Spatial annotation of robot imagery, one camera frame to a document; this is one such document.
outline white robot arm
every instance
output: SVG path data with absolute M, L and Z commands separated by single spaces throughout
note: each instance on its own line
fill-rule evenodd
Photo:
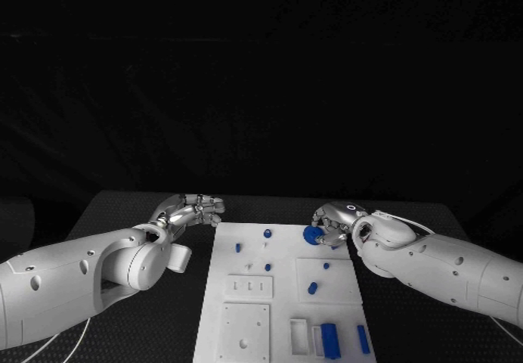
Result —
M 0 350 L 57 334 L 148 290 L 165 268 L 183 272 L 190 249 L 172 243 L 185 226 L 216 227 L 223 200 L 174 195 L 149 222 L 51 244 L 0 264 Z
M 335 246 L 351 236 L 357 255 L 377 275 L 397 280 L 433 299 L 523 327 L 523 264 L 455 238 L 419 236 L 400 217 L 367 214 L 353 203 L 321 206 L 308 242 Z

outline gray table surface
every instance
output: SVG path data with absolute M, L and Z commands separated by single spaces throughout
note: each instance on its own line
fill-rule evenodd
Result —
M 147 222 L 160 202 L 174 193 L 103 191 L 93 198 L 67 239 Z M 217 195 L 226 201 L 223 222 L 308 225 L 330 200 Z M 436 233 L 466 239 L 448 208 L 433 203 L 353 200 L 425 224 Z M 75 362 L 191 362 L 203 304 L 213 228 L 187 229 L 180 244 L 193 250 L 184 274 L 165 271 L 154 287 L 118 302 L 93 317 Z M 376 276 L 355 255 L 355 276 L 377 362 L 521 362 L 523 348 L 488 317 L 438 302 L 396 279 Z M 72 327 L 33 362 L 62 362 L 82 333 Z M 1 362 L 20 362 L 43 342 L 0 352 Z

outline black background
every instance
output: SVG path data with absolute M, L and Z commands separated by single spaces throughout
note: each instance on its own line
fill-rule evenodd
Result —
M 36 244 L 99 190 L 185 191 L 443 203 L 523 258 L 518 4 L 36 6 L 0 23 L 1 194 Z

